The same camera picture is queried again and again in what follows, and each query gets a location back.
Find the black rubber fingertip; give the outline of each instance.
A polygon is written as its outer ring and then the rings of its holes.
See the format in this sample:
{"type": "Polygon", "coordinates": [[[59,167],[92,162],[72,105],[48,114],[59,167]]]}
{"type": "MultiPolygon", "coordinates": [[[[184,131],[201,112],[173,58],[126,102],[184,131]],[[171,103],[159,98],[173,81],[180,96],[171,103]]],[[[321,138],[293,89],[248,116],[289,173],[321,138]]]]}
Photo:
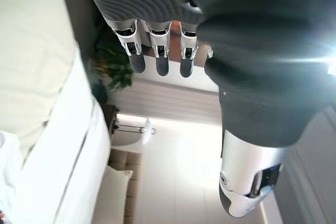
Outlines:
{"type": "Polygon", "coordinates": [[[231,200],[229,200],[229,198],[224,194],[223,190],[220,187],[221,185],[219,185],[219,198],[220,198],[220,202],[222,203],[222,206],[224,208],[224,210],[230,215],[230,211],[229,208],[231,206],[231,200]]]}
{"type": "Polygon", "coordinates": [[[190,59],[181,59],[181,64],[180,64],[180,73],[184,78],[188,78],[191,76],[193,72],[193,66],[194,66],[194,60],[190,59]]]}
{"type": "Polygon", "coordinates": [[[157,73],[161,76],[166,76],[169,71],[169,58],[160,56],[156,59],[156,70],[157,73]]]}
{"type": "Polygon", "coordinates": [[[131,55],[129,56],[130,64],[135,73],[143,73],[146,68],[145,59],[143,58],[143,54],[140,55],[131,55]]]}

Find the bright light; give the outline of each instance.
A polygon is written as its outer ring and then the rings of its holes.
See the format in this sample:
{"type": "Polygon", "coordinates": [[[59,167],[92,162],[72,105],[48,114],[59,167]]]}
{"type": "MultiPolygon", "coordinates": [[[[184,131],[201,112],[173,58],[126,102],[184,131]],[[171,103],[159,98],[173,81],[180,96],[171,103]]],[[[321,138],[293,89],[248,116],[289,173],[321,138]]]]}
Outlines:
{"type": "Polygon", "coordinates": [[[176,138],[176,175],[186,183],[217,188],[222,160],[222,128],[197,123],[166,122],[174,126],[176,138]]]}
{"type": "Polygon", "coordinates": [[[279,62],[279,63],[319,63],[319,62],[324,62],[327,64],[335,64],[336,63],[336,57],[331,56],[331,57],[322,57],[322,58],[277,58],[273,59],[274,62],[279,62]]]}
{"type": "Polygon", "coordinates": [[[141,136],[142,144],[146,144],[152,136],[152,122],[147,118],[144,125],[144,133],[141,136]]]}
{"type": "Polygon", "coordinates": [[[143,126],[146,122],[147,118],[135,115],[125,115],[125,114],[117,114],[118,121],[125,121],[130,123],[139,123],[139,126],[143,126]]]}
{"type": "Polygon", "coordinates": [[[328,73],[336,76],[336,64],[330,66],[328,73]]]}

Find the pillow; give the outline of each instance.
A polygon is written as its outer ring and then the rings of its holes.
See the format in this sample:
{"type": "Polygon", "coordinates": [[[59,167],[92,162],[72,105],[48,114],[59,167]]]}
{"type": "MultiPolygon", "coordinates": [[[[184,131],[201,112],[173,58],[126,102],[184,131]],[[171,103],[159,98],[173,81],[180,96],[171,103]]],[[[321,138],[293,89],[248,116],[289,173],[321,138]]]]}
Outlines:
{"type": "Polygon", "coordinates": [[[64,0],[0,0],[0,130],[23,158],[49,120],[75,57],[64,0]]]}
{"type": "Polygon", "coordinates": [[[97,197],[92,224],[123,224],[128,182],[131,170],[106,167],[97,197]]]}

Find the robotic hand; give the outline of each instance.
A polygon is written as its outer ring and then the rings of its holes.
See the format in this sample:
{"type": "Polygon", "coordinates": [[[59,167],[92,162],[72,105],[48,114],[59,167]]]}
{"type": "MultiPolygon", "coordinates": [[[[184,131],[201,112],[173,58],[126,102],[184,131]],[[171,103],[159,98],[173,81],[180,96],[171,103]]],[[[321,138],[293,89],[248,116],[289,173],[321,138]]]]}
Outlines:
{"type": "Polygon", "coordinates": [[[94,1],[135,72],[145,70],[139,19],[162,76],[172,20],[181,24],[182,76],[192,73],[197,40],[209,45],[205,72],[219,86],[223,121],[220,200],[234,217],[249,213],[276,184],[308,121],[333,97],[327,72],[336,0],[94,1]]]}

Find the wall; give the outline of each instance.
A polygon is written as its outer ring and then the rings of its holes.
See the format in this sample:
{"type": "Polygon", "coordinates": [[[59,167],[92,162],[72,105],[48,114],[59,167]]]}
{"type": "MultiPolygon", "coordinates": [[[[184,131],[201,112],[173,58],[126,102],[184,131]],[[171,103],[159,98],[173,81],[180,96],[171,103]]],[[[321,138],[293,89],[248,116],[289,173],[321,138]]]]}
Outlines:
{"type": "Polygon", "coordinates": [[[65,0],[71,20],[73,34],[79,45],[84,64],[94,53],[93,44],[97,37],[97,22],[102,19],[93,0],[65,0]]]}
{"type": "Polygon", "coordinates": [[[136,224],[260,224],[260,208],[235,219],[218,194],[222,128],[151,119],[145,144],[136,224]]]}
{"type": "Polygon", "coordinates": [[[336,223],[336,110],[308,125],[285,162],[275,190],[285,224],[336,223]]]}
{"type": "Polygon", "coordinates": [[[109,93],[109,104],[120,113],[177,121],[222,123],[218,93],[188,89],[148,80],[109,93]]]}

